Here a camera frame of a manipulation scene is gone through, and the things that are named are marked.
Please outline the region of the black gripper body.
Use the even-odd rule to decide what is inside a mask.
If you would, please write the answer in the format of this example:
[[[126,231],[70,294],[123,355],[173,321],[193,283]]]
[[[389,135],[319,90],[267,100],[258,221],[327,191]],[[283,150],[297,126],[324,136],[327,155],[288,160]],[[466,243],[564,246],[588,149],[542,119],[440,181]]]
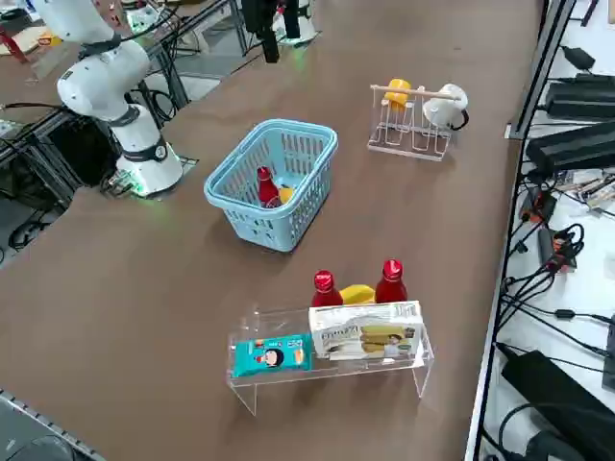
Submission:
[[[278,7],[277,0],[242,0],[241,11],[249,33],[270,31]]]

